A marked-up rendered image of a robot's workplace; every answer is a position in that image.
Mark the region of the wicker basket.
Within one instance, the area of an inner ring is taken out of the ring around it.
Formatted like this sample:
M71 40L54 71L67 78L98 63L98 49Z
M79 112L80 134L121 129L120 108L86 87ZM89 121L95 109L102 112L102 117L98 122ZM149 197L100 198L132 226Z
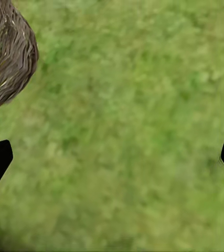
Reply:
M38 42L12 0L0 0L0 106L11 103L37 70Z

